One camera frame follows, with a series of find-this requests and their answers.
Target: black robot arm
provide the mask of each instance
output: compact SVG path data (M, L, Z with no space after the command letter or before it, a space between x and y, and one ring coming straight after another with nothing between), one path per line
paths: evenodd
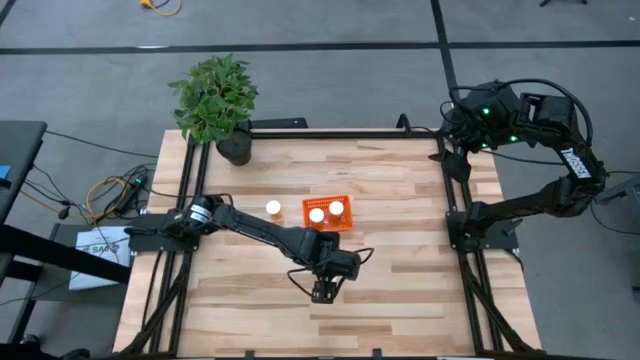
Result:
M311 296L315 303L332 303L342 282L356 280L360 265L364 261L359 252L340 250L340 235L312 228L285 228L264 221L226 204L219 195L197 196L181 213L175 215L161 231L180 239L185 236L208 235L217 230L230 230L265 244L277 247L294 263L309 270L317 277L311 292L303 289L287 274L291 281Z
M466 157L481 149L526 142L553 149L567 166L569 174L555 180L537 193L495 204L474 202L467 212L456 214L456 233L467 238L482 238L495 222L547 213L558 217L577 216L605 186L607 173L591 151L591 122L586 109L564 88L539 80L558 89L565 96L523 93L518 98L511 81L494 81L471 90L458 100L450 93L454 108L445 115L443 132L457 145L457 153L443 156L445 169L460 182L469 179L471 166ZM587 122L585 140L578 127L576 104Z

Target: wooden table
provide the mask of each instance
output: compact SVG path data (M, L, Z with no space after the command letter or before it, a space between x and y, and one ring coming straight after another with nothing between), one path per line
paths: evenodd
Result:
M185 150L178 131L165 133L155 190L178 193ZM276 199L284 226L301 226L302 199L351 195L354 229L342 233L341 246L374 247L375 253L335 304L320 305L289 282L285 272L296 266L277 249L230 232L203 238L178 355L243 356L252 349L257 356L370 356L373 348L385 356L473 354L460 270L445 227L443 176L440 164L427 159L436 152L430 139L255 140L251 162L235 167L212 149L205 193L231 193L238 209L265 219L265 204ZM502 200L491 155L473 155L470 162L474 200ZM190 193L197 160L192 171ZM149 200L153 213L173 206L172 198ZM504 251L485 253L496 305L526 342L539 347L520 266ZM135 260L114 350L140 329L155 257ZM297 278L312 285L309 276ZM486 314L478 307L490 347ZM173 310L167 314L161 350L168 348Z

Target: leaf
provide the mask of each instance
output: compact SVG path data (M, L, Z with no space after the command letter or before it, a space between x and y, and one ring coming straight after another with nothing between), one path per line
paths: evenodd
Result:
M187 80L178 80L170 82L168 85L170 88L184 88L189 82Z
M202 143L202 136L201 136L200 131L198 130L198 128L192 128L191 129L191 136L193 137L193 140L197 144L201 144Z
M193 78L193 80L191 80L191 86L193 87L194 94L200 94L202 92L202 82L199 78Z
M202 103L198 104L198 115L200 115L200 117L202 118L204 118L207 115L207 108Z
M198 76L199 73L200 73L200 70L196 65L192 66L191 69L189 69L189 75L191 76Z
M186 111L182 110L182 109L174 109L173 110L173 116L176 118L181 118L183 116L185 116L187 114Z
M233 54L229 54L224 57L224 68L229 69L231 67L231 62L233 61Z
M215 100L215 96L210 96L209 100L207 100L207 110L209 110L209 112L214 113L214 112L220 112L218 111L218 105L216 104L216 100Z
M216 105L218 105L219 107L224 108L227 106L227 102L220 95L214 96L213 100L216 102Z
M226 97L227 97L227 100L233 101L238 97L238 93L235 91L229 91Z
M213 130L209 126L207 126L202 132L202 142L204 144L210 143L211 141L213 141L213 138Z
M227 83L227 73L221 67L216 69L216 79L220 86L224 86Z
M198 105L196 97L190 91L184 91L180 97L180 106L184 109L193 109Z

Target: metal bracket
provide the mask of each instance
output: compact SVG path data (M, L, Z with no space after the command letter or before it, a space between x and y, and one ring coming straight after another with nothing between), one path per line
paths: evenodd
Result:
M396 129L404 129L405 134L411 134L411 123L409 122L407 115L400 114L398 122L396 123Z
M176 240L168 236L164 236L157 230L161 229L165 220L173 217L176 210L169 211L168 214L148 214L141 215L132 220L129 225L136 230L148 229L148 234L134 233L129 241L129 248L134 253L143 251L175 251L175 252L193 252L198 250L200 246L200 237L191 236Z
M447 213L447 229L451 248L464 253L471 253L480 249L517 249L518 238L515 227L520 221L499 221L486 231L484 238L475 238L464 232L462 226L467 217L466 212L453 211Z
M373 349L371 357L373 360L382 360L382 349Z
M267 119L250 120L249 129L308 129L307 119L287 118L287 119Z

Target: potted plant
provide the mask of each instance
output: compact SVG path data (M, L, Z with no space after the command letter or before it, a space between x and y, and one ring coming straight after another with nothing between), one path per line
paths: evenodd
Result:
M180 94L174 117L182 137L190 134L199 144L214 141L220 155L238 166L251 159L249 116L258 95L245 65L233 60L233 54L213 56L192 66L188 80L169 84Z

